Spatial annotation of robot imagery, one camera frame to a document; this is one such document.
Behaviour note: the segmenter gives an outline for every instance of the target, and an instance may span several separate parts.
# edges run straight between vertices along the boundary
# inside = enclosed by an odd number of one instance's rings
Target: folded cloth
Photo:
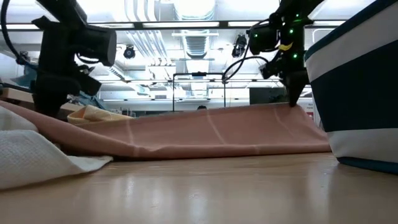
[[[91,105],[87,105],[68,115],[68,122],[71,124],[85,124],[98,121],[118,121],[125,119],[132,119],[132,117],[112,113]]]
[[[330,152],[326,134],[288,104],[200,110],[74,126],[0,101],[62,150],[140,159]]]
[[[34,124],[0,106],[0,189],[94,171],[111,159],[66,156]]]

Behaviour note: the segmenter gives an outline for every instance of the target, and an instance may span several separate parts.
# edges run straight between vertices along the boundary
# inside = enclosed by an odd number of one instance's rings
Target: dark teal stripe
[[[384,9],[388,8],[398,0],[376,0],[368,7],[364,8],[362,11],[357,13],[351,19],[347,20],[345,23],[331,31],[328,35],[324,38],[320,39],[317,43],[313,44],[307,53],[305,54],[305,60],[311,57],[315,52],[324,48],[328,44],[332,43],[336,39],[340,38],[342,35],[346,34],[350,30],[354,29],[358,25],[362,24],[363,22],[367,21],[368,19],[372,18],[374,15],[378,14],[379,12],[383,11]]]
[[[375,153],[380,153],[381,149],[374,149]],[[353,157],[340,157],[337,160],[349,166],[354,166],[362,169],[369,169],[379,172],[386,172],[389,174],[398,174],[398,163],[395,162],[384,162],[384,161],[375,161],[371,159],[359,159]]]
[[[398,40],[311,82],[326,132],[398,128]]]

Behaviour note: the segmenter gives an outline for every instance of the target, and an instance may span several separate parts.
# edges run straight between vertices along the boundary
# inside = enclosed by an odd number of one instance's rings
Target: metal frame
[[[127,30],[178,30],[178,29],[250,29],[260,21],[157,21],[157,22],[92,22],[91,26],[107,27],[116,31]],[[336,28],[343,20],[315,20],[314,24],[305,28]],[[8,23],[9,32],[40,31],[30,23]]]
[[[173,112],[175,112],[175,94],[174,94],[174,92],[175,92],[175,90],[174,90],[174,83],[175,83],[175,77],[177,77],[177,76],[179,76],[179,75],[192,75],[193,77],[205,77],[205,76],[207,76],[207,75],[223,75],[224,73],[220,73],[220,72],[210,72],[210,73],[174,73],[173,74],[173,80],[172,80],[172,82],[173,82],[173,99],[172,99],[172,101],[173,101]],[[226,83],[224,82],[223,83],[224,84],[224,108],[226,107],[226,89],[225,89],[225,85],[226,85]]]

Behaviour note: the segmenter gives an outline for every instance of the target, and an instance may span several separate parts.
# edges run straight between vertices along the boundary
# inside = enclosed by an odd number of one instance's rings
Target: table surface
[[[0,223],[396,223],[397,191],[331,154],[120,162],[0,192]]]

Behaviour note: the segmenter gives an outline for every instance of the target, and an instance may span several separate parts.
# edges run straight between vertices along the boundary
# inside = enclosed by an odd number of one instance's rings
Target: ceiling
[[[174,3],[183,0],[127,0],[132,4],[135,11],[130,10],[135,18],[149,21],[174,21],[176,12]],[[196,13],[206,4],[215,4],[211,20],[214,21],[258,21],[268,18],[279,5],[279,0],[184,0],[184,3],[189,1],[191,11],[185,12]],[[372,3],[374,0],[326,0],[324,4],[316,8],[311,17],[315,20],[347,20],[358,11]],[[88,22],[127,22],[129,21],[126,14],[125,0],[99,1],[99,0],[78,0],[82,8],[88,15]],[[149,5],[148,2],[154,2],[154,5]],[[8,23],[29,23],[42,15],[46,15],[51,20],[54,18],[38,6],[34,0],[11,0],[9,10],[7,12]],[[305,31],[305,45],[310,47],[314,42],[321,39],[324,35],[329,33],[331,29],[307,29]],[[206,39],[205,43],[208,45],[207,54],[203,60],[191,60],[187,56],[187,50],[184,48],[185,37],[175,37],[176,33],[184,32],[181,30],[162,30],[148,33],[146,31],[135,32],[134,35],[128,34],[126,31],[117,31],[118,35],[118,53],[116,56],[116,66],[109,69],[102,65],[96,65],[96,69],[91,74],[97,80],[104,82],[101,91],[112,93],[112,98],[140,98],[149,97],[155,98],[156,95],[166,95],[170,97],[172,88],[169,83],[158,82],[154,84],[149,80],[166,80],[172,77],[176,72],[223,72],[235,58],[232,58],[231,51],[233,49],[234,41],[238,34],[244,34],[245,30],[236,29],[220,29],[209,30],[214,33],[212,36],[202,38]],[[152,49],[140,51],[136,46],[136,57],[134,59],[125,59],[123,56],[126,45],[136,43],[133,37],[141,37],[143,39],[154,37],[161,42],[160,45],[148,41]],[[31,57],[38,58],[40,50],[40,42],[42,38],[41,32],[10,32],[10,38],[17,50],[29,51]],[[0,47],[7,49],[4,40],[0,39]],[[274,53],[262,54],[263,57],[271,59]],[[274,80],[269,82],[250,83],[247,79],[261,78],[258,67],[262,65],[262,61],[248,60],[240,69],[238,75],[235,76],[241,82],[234,82],[228,84],[228,88],[239,88],[234,90],[237,94],[234,97],[247,97],[248,87],[250,86],[277,86],[280,83]],[[120,76],[127,80],[134,80],[130,84],[123,82],[113,82],[119,80]],[[219,75],[210,76],[208,78],[220,78]],[[199,80],[195,83],[178,83],[176,84],[176,91],[181,97],[210,97],[210,92],[214,88],[222,88],[221,83],[205,83],[200,84]],[[188,92],[196,92],[197,94],[188,94]],[[212,93],[214,97],[223,96],[223,92]]]

